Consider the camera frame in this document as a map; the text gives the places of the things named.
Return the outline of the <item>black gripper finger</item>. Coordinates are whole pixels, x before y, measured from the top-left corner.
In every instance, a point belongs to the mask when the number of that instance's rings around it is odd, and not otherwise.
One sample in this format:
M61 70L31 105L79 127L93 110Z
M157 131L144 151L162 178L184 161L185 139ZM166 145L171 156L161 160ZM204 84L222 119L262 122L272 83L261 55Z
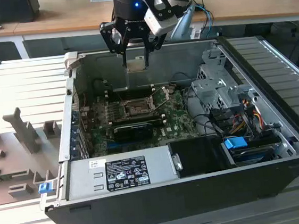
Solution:
M100 34L103 37L103 40L105 41L109 51L113 54L122 55L122 60L123 60L122 65L126 68L127 67L126 49L128 46L128 40L127 40L126 32L124 34L122 34L123 29L125 29L125 27L121 24L122 22L123 22L123 20L102 22L100 24L99 30L100 30ZM120 33L122 35L122 36L120 36L119 43L117 43L113 39L113 30L116 30L118 33Z
M145 66L149 66L149 55L154 50L160 49L165 41L167 34L163 34L160 37L156 36L152 41L148 37L143 38L144 44L144 60Z

